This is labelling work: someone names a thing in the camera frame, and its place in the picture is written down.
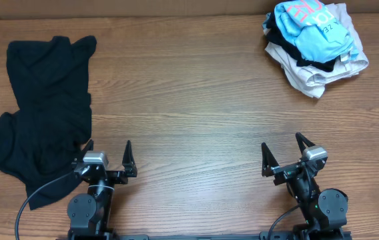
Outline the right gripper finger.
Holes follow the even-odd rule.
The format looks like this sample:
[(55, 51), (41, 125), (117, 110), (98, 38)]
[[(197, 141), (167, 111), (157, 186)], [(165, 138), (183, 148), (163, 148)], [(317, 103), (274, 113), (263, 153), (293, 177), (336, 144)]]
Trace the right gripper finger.
[(298, 143), (298, 147), (300, 149), (300, 152), (303, 153), (307, 148), (313, 147), (316, 144), (311, 142), (309, 139), (307, 139), (303, 134), (300, 132), (297, 132), (295, 134), (296, 141)]
[(272, 152), (266, 145), (262, 143), (262, 176), (270, 177), (274, 175), (274, 171), (280, 167)]

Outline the black t-shirt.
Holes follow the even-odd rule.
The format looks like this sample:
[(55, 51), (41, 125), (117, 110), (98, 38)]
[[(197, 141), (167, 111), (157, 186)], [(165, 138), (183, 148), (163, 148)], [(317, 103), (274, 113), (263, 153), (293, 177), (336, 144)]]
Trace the black t-shirt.
[(54, 36), (8, 45), (7, 73), (19, 109), (0, 116), (0, 171), (25, 185), (32, 210), (81, 182), (70, 172), (91, 138), (89, 60), (96, 45), (92, 35), (74, 43)]

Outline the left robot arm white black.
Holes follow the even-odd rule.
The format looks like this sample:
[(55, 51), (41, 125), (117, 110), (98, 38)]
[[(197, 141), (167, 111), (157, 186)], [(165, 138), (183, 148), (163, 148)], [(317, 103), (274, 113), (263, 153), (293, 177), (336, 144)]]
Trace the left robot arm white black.
[(125, 146), (121, 165), (123, 170), (109, 170), (107, 155), (93, 150), (94, 142), (89, 140), (82, 150), (82, 157), (75, 160), (76, 177), (88, 183), (86, 193), (78, 194), (67, 206), (70, 218), (68, 239), (119, 239), (120, 236), (109, 227), (109, 216), (116, 185), (128, 184), (128, 179), (137, 176), (131, 142)]

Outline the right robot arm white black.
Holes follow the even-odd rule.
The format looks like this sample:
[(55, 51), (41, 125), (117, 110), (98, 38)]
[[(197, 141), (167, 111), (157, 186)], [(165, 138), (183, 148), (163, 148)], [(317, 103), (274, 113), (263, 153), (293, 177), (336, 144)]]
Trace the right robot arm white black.
[[(347, 224), (347, 194), (335, 188), (322, 191), (314, 179), (326, 165), (328, 152), (299, 132), (295, 137), (302, 156), (296, 163), (283, 167), (262, 143), (262, 176), (273, 177), (275, 185), (286, 185), (297, 205), (280, 215), (268, 231), (262, 231), (260, 239), (351, 239), (351, 232), (342, 228)], [(297, 209), (305, 223), (293, 226), (291, 231), (276, 231), (276, 225)]]

